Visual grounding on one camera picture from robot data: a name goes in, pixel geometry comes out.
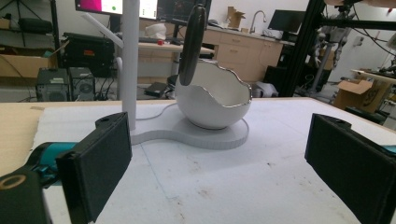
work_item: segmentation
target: black monitor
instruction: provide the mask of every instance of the black monitor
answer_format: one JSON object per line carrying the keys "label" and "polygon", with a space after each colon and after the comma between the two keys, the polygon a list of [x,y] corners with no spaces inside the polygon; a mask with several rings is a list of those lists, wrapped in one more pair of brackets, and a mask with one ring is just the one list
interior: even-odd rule
{"label": "black monitor", "polygon": [[[140,1],[139,17],[148,20],[157,20],[158,0]],[[110,15],[110,30],[120,30],[122,15],[122,0],[75,0],[76,10]]]}
{"label": "black monitor", "polygon": [[173,24],[187,25],[192,8],[202,4],[206,9],[206,21],[209,16],[211,0],[158,0],[157,18]]}
{"label": "black monitor", "polygon": [[268,29],[287,33],[297,33],[303,22],[304,15],[304,11],[277,9],[268,25]]}

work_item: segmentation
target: desk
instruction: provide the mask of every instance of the desk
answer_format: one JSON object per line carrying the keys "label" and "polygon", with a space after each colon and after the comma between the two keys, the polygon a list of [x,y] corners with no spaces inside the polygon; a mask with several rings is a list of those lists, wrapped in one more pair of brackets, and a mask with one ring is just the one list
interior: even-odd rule
{"label": "desk", "polygon": [[[120,108],[120,102],[0,104],[0,174],[22,164],[43,108],[89,105]],[[312,113],[396,145],[396,132],[310,98],[257,99],[245,116],[250,134],[241,147],[209,150],[161,139],[133,146],[97,223],[359,223],[304,159]],[[60,192],[45,191],[54,224],[68,223]]]}
{"label": "desk", "polygon": [[379,75],[376,75],[376,74],[373,74],[373,73],[368,73],[368,72],[365,72],[365,71],[354,70],[354,69],[352,69],[351,71],[356,76],[359,76],[359,77],[371,77],[373,79],[380,80],[380,81],[383,81],[383,82],[387,82],[387,83],[390,83],[390,84],[393,84],[393,85],[396,84],[396,77],[395,78],[391,78],[391,77],[379,76]]}

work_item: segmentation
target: white table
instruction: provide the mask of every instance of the white table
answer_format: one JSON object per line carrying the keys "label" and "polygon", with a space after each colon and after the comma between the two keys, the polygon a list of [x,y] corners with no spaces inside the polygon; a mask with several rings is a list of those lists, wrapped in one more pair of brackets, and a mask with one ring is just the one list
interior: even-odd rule
{"label": "white table", "polygon": [[[151,106],[138,105],[137,116]],[[92,115],[85,121],[120,111],[120,105],[86,108]],[[304,159],[312,113],[344,119],[380,145],[396,144],[396,132],[310,98],[253,101],[241,147],[209,150],[162,139],[133,146],[97,223],[359,223]],[[66,131],[69,125],[47,140],[84,137]],[[61,187],[45,194],[54,223],[69,223]]]}

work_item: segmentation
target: floor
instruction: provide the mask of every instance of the floor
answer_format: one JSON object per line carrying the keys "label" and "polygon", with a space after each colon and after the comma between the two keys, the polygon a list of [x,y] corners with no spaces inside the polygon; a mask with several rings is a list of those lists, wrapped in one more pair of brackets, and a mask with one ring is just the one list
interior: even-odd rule
{"label": "floor", "polygon": [[[156,97],[145,95],[144,89],[149,85],[138,85],[137,88],[137,99],[138,100],[150,100],[157,99]],[[105,82],[100,80],[96,83],[97,90],[104,90],[107,92],[108,100],[117,100],[117,83]],[[337,87],[332,84],[327,84],[324,86],[320,95],[315,96],[318,100],[331,104],[334,94],[337,92]],[[17,103],[17,102],[36,102],[35,98],[35,87],[0,87],[0,103]]]}

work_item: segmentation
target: white bowl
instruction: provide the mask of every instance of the white bowl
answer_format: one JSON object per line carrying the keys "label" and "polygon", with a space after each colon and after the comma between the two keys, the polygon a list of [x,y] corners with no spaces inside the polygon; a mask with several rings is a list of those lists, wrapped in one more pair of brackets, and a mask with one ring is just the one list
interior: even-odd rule
{"label": "white bowl", "polygon": [[189,86],[177,80],[176,100],[178,108],[193,124],[223,129],[246,115],[251,104],[251,87],[233,71],[200,60]]}

